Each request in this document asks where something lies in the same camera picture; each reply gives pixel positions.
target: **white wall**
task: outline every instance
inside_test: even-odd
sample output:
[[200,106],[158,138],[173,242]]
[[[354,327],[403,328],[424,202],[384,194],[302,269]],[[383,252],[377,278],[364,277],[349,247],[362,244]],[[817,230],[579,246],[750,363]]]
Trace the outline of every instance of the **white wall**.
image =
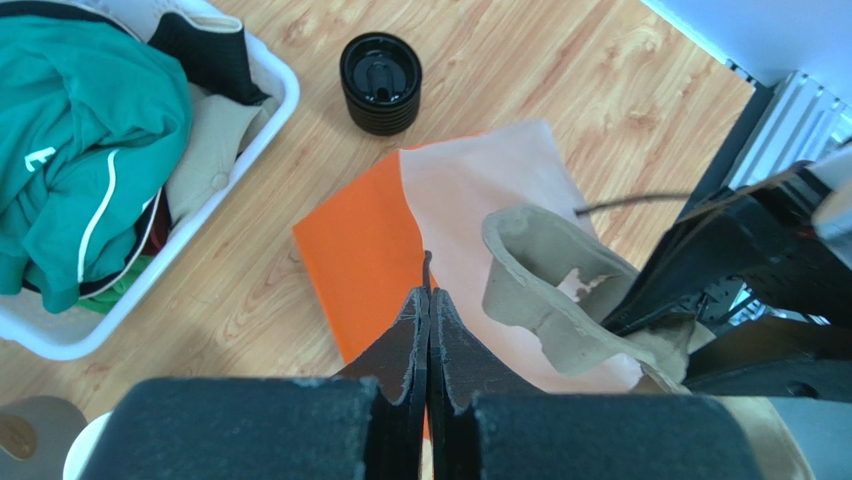
[[852,100],[852,0],[643,0],[721,61],[773,85],[793,70]]

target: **wooden table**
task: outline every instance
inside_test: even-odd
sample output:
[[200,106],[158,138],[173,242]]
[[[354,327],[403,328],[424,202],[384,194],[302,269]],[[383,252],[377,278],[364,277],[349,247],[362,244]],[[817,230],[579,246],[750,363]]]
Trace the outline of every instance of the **wooden table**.
[[[299,75],[302,101],[266,154],[107,342],[43,360],[0,343],[0,405],[64,397],[91,420],[165,375],[328,375],[335,345],[291,228],[400,147],[546,118],[589,201],[693,187],[752,89],[639,0],[214,0]],[[397,34],[424,67],[417,122],[392,138],[349,119],[338,59],[359,33]],[[595,217],[641,265],[678,204]]]

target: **white round object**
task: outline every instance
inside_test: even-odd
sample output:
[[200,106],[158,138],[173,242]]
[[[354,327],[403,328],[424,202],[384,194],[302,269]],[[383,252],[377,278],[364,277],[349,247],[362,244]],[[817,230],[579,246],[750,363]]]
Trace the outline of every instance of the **white round object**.
[[112,415],[112,412],[107,412],[92,420],[92,423],[84,428],[80,435],[77,435],[77,439],[71,444],[71,450],[68,450],[68,456],[65,457],[62,480],[78,480],[83,474],[83,469],[86,468],[89,456],[98,443],[98,439],[101,438],[101,433],[103,433],[110,415]]

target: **black lid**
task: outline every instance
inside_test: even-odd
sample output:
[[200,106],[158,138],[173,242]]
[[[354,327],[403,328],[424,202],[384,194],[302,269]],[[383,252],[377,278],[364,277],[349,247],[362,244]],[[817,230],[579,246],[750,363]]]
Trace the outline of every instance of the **black lid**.
[[340,81],[349,115],[374,135],[394,135],[414,123],[422,78],[414,50],[387,33],[360,35],[340,56]]

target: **crumpled beige cloth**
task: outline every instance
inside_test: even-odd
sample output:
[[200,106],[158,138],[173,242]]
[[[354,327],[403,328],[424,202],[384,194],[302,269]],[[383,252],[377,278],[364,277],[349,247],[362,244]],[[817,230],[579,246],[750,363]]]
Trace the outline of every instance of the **crumpled beige cloth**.
[[[638,272],[597,239],[562,217],[516,205],[488,217],[482,237],[493,255],[485,312],[538,336],[553,366],[579,375],[613,355],[636,359],[645,374],[634,393],[689,394],[680,384],[689,354],[713,339],[694,319],[673,315],[661,326],[619,337],[600,326]],[[560,284],[569,274],[588,289],[575,302]],[[767,480],[812,479],[813,472],[766,398],[717,397],[738,421]]]

